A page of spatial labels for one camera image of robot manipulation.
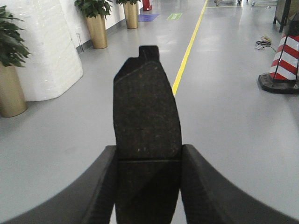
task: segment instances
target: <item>black cable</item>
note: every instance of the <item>black cable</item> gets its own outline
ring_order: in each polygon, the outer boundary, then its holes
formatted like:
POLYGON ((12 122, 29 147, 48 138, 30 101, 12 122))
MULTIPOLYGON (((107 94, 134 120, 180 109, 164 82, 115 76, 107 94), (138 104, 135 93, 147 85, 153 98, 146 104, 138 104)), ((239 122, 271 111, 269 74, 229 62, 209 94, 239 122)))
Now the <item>black cable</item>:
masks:
POLYGON ((266 48, 266 47, 272 48, 276 52, 276 50, 271 46, 264 46, 263 48, 266 48))
POLYGON ((271 42, 270 41, 257 41, 257 45, 262 45, 262 46, 270 46, 271 42))

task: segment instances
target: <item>traffic cone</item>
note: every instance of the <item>traffic cone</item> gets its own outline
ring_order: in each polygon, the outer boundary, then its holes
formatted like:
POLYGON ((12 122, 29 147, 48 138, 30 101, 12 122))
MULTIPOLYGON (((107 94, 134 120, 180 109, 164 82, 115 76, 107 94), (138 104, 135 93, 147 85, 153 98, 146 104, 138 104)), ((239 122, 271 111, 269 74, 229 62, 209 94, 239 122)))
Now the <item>traffic cone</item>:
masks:
POLYGON ((290 18, 269 73, 258 77, 263 90, 272 93, 299 93, 299 12, 290 18))

